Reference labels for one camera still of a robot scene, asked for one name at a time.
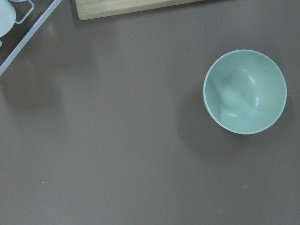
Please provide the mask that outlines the white ceramic spoon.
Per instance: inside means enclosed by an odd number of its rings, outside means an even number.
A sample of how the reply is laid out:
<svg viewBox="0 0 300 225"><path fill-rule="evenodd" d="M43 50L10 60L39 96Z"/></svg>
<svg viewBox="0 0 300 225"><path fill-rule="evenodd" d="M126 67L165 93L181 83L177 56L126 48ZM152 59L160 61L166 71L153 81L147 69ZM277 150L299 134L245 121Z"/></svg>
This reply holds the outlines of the white ceramic spoon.
<svg viewBox="0 0 300 225"><path fill-rule="evenodd" d="M6 35L13 27L16 12L8 0L0 0L0 37Z"/></svg>

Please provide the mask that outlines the wooden cutting board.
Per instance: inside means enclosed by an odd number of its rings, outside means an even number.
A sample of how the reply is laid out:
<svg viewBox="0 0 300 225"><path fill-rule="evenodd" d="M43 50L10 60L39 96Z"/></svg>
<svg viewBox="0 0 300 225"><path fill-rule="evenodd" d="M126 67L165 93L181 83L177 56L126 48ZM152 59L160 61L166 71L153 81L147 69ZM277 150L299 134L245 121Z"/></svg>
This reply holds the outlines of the wooden cutting board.
<svg viewBox="0 0 300 225"><path fill-rule="evenodd" d="M193 3L193 0L76 0L80 20Z"/></svg>

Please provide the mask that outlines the green bowl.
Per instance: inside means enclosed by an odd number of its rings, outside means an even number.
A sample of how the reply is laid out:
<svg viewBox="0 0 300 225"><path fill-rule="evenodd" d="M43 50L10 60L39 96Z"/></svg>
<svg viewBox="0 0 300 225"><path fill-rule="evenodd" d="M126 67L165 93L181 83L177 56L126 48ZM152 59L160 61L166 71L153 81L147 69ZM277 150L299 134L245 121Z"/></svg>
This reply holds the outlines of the green bowl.
<svg viewBox="0 0 300 225"><path fill-rule="evenodd" d="M222 128L252 135L270 128L282 115L287 85L278 65L254 50L235 50L209 68L202 88L203 104Z"/></svg>

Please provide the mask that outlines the cream rabbit serving tray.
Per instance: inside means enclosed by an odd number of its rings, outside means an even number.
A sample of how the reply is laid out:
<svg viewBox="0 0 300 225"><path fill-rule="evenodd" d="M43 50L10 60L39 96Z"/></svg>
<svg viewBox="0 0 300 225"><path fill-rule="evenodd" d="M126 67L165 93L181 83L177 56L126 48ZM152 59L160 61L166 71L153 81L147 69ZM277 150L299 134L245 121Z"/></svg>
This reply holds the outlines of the cream rabbit serving tray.
<svg viewBox="0 0 300 225"><path fill-rule="evenodd" d="M16 12L12 29L0 37L0 73L3 74L18 53L46 21L60 0L8 0Z"/></svg>

